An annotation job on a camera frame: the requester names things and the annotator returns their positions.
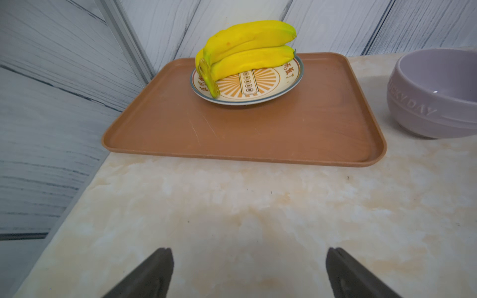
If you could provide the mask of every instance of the brown tray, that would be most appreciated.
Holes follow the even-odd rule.
[[[167,64],[103,136],[112,152],[369,166],[386,142],[346,57],[299,54],[304,76],[269,102],[225,106],[190,87],[194,59]]]

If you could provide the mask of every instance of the countertop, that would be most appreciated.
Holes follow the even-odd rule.
[[[101,297],[159,247],[168,297],[333,297],[343,247],[402,297],[477,296],[477,136],[389,114],[401,54],[350,58],[388,144],[367,168],[111,153],[16,297]]]

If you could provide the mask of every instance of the wall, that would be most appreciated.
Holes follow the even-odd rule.
[[[141,90],[93,0],[0,1],[0,297],[46,245],[4,240],[51,231]]]
[[[477,45],[475,0],[121,0],[155,71],[193,57],[215,32],[258,20],[293,25],[297,52],[347,56]]]

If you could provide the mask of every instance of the bowl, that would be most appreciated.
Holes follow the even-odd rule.
[[[401,57],[387,86],[391,115],[429,138],[477,134],[477,52],[418,50]]]

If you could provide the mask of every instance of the ceramic plate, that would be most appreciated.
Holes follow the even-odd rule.
[[[203,79],[194,69],[192,89],[205,100],[226,105],[263,103],[293,89],[303,76],[303,62],[298,56],[282,66],[254,69],[218,80],[220,96],[212,98]]]

